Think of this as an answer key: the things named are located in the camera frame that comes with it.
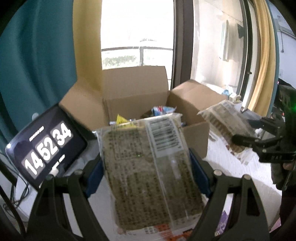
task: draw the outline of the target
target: white wall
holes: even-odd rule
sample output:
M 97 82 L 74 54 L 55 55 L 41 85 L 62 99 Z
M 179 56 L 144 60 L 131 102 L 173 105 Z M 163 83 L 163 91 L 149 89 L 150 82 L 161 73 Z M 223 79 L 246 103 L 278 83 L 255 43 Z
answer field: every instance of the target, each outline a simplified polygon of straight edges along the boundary
M 272 3 L 269 4 L 273 18 L 278 19 L 278 16 L 280 16 L 279 25 L 291 30 L 278 9 Z M 277 36 L 279 39 L 279 77 L 296 88 L 296 40 L 282 33 L 282 41 L 280 32 L 277 33 Z M 284 44 L 283 53 L 281 52 L 282 43 Z

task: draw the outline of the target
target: barcode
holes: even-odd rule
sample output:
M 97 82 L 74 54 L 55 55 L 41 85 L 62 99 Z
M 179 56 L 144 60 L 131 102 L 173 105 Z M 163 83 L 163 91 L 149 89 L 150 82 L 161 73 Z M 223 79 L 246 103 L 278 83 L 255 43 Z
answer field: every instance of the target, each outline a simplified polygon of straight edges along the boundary
M 238 111 L 235 109 L 234 104 L 229 103 L 228 101 L 225 101 L 222 103 L 222 105 L 228 110 L 228 112 L 231 115 L 237 114 Z
M 177 127 L 170 118 L 149 120 L 148 130 L 157 158 L 183 150 Z

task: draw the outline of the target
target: greenery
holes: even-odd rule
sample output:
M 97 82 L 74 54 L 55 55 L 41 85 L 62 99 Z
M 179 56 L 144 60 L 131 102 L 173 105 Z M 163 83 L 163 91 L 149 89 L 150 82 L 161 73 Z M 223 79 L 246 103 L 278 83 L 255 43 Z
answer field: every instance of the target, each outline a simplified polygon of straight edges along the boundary
M 103 66 L 119 67 L 120 65 L 135 62 L 135 56 L 119 56 L 115 58 L 103 59 Z

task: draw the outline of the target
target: screw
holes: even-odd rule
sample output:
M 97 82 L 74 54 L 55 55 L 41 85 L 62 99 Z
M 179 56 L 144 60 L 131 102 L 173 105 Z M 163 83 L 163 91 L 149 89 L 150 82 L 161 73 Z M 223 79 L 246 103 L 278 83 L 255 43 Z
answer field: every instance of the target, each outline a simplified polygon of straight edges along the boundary
M 216 176 L 221 176 L 221 175 L 222 175 L 222 171 L 216 169 L 216 170 L 214 171 L 214 175 L 216 175 Z
M 49 175 L 47 175 L 46 177 L 45 177 L 45 179 L 47 180 L 47 181 L 50 181 L 51 179 L 53 179 L 53 175 L 51 175 L 51 174 L 49 174 Z
M 244 175 L 244 179 L 246 179 L 246 180 L 251 180 L 251 176 L 248 175 L 248 174 L 245 174 L 245 175 Z
M 78 169 L 78 170 L 74 171 L 74 174 L 77 175 L 77 176 L 81 175 L 82 173 L 83 173 L 83 170 L 81 170 L 81 169 Z

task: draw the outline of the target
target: white table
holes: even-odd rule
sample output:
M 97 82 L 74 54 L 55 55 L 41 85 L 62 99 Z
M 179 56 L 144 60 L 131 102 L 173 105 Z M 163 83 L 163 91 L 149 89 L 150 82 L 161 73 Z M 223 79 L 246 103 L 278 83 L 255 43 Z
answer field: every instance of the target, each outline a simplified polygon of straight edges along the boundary
M 90 143 L 88 150 L 75 162 L 74 167 L 69 170 L 69 172 L 73 172 L 74 169 L 82 169 L 87 160 L 91 160 L 96 157 L 98 150 L 98 144 L 96 141 Z M 268 225 L 272 226 L 278 216 L 278 210 L 281 203 L 281 191 L 277 190 L 275 185 L 272 184 L 270 164 L 259 163 L 258 156 L 255 153 L 250 158 L 250 163 L 245 166 L 229 153 L 221 140 L 215 142 L 209 140 L 208 155 L 205 160 L 210 163 L 213 169 L 220 169 L 226 175 L 242 177 L 243 174 L 249 174 L 253 178 L 262 199 Z M 19 178 L 16 187 L 16 198 L 19 198 L 24 187 L 25 185 L 23 181 Z M 30 195 L 20 205 L 21 211 L 28 217 L 37 195 L 37 192 L 34 189 L 30 189 Z M 116 235 L 114 234 L 115 232 L 113 229 L 114 225 L 111 214 L 112 202 L 108 190 L 109 187 L 106 179 L 103 178 L 97 192 L 89 198 L 89 203 L 106 235 L 111 241 L 113 241 L 116 240 Z M 69 195 L 65 194 L 64 199 L 73 233 L 81 235 L 71 207 Z M 229 212 L 230 206 L 231 199 L 228 198 L 225 204 L 225 210 L 227 213 Z

